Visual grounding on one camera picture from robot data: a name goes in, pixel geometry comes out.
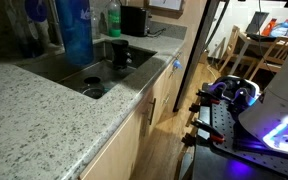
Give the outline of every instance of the chair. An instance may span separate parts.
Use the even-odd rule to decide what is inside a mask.
[[[278,37],[266,51],[261,61],[257,64],[249,80],[252,80],[259,69],[279,72],[288,53],[288,38]]]
[[[226,47],[226,52],[225,52],[226,54],[223,55],[222,59],[218,63],[218,64],[220,64],[226,56],[224,63],[222,65],[222,67],[220,68],[219,72],[223,71],[223,69],[225,68],[225,66],[230,61],[231,58],[233,58],[233,57],[236,58],[239,55],[239,49],[236,48],[236,43],[238,40],[239,33],[240,33],[240,28],[237,26],[233,26],[231,36],[230,36],[230,39],[229,39],[227,47]],[[251,61],[250,68],[248,69],[248,71],[244,75],[244,78],[246,78],[250,74],[251,69],[253,69],[256,62],[258,62],[259,55],[257,55],[256,53],[254,53],[251,50],[246,50],[242,59]]]

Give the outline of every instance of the wooden cabinet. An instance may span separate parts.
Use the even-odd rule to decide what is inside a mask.
[[[176,97],[179,86],[174,87],[174,83],[178,81],[177,78],[181,80],[180,76],[182,76],[177,71],[171,62],[137,107],[82,172],[79,179],[124,180],[130,178],[136,159],[145,153],[141,150],[149,143],[150,135],[166,104],[170,102],[172,96]]]

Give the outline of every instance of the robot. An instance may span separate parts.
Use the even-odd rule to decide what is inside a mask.
[[[268,149],[288,154],[288,56],[261,97],[238,119]]]

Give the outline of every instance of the picture frame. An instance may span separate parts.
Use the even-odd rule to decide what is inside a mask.
[[[183,12],[184,0],[146,0],[145,5],[150,9],[173,12]]]

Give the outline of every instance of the blue water bottle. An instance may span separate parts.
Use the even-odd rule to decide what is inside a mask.
[[[65,54],[73,65],[93,61],[89,0],[55,0]]]

